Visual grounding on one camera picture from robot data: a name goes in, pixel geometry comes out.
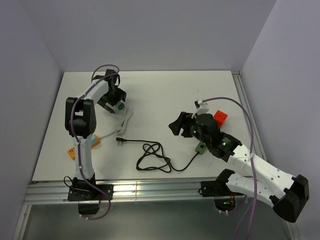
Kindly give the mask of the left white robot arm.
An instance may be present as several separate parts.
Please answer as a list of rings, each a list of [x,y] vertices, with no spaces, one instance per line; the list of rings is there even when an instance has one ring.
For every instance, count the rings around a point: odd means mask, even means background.
[[[64,126],[72,137],[75,149],[75,176],[70,190],[91,200],[100,192],[96,185],[92,164],[92,137],[96,131],[95,106],[99,105],[111,114],[125,109],[127,93],[119,88],[118,70],[107,69],[104,75],[93,74],[91,84],[78,96],[65,102]]]

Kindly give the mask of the green plug adapter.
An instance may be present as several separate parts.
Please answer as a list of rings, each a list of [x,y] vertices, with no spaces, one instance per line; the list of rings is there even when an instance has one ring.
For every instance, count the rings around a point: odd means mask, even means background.
[[[122,109],[125,108],[125,104],[123,102],[118,102],[116,105],[116,108],[121,111]]]

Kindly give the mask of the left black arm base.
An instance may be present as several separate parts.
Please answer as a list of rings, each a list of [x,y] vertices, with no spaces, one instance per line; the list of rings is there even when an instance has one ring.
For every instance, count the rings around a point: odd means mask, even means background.
[[[95,215],[100,210],[101,202],[112,200],[114,192],[114,186],[112,184],[98,184],[97,188],[103,191],[106,196],[96,189],[80,190],[71,188],[67,201],[78,203],[79,214]]]

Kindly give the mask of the red cube plug adapter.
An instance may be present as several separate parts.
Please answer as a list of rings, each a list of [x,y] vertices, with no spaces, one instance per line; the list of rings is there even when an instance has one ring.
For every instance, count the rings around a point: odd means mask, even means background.
[[[227,120],[228,115],[220,110],[217,110],[213,116],[213,119],[216,120],[218,127],[221,128],[225,121]]]

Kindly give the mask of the light blue plug adapter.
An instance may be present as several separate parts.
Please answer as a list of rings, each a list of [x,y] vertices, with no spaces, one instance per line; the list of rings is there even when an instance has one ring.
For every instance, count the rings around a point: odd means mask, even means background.
[[[93,134],[91,137],[91,148],[99,145],[101,143],[99,137],[96,134]]]

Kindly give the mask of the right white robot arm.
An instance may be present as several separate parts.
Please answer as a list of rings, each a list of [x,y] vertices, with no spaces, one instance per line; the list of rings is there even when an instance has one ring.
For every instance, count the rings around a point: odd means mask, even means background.
[[[216,158],[256,177],[257,181],[254,182],[233,170],[224,169],[215,181],[220,194],[235,192],[256,197],[271,206],[285,221],[297,221],[310,198],[309,181],[305,176],[286,173],[258,155],[250,153],[240,140],[221,131],[210,113],[193,117],[191,113],[182,111],[177,120],[168,127],[175,136],[196,138]]]

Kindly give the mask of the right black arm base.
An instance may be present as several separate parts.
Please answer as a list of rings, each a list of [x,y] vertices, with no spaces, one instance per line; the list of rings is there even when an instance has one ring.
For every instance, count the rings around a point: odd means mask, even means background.
[[[213,198],[219,213],[232,213],[247,201],[244,194],[233,192],[224,183],[219,183],[216,180],[201,181],[198,194],[203,198]]]

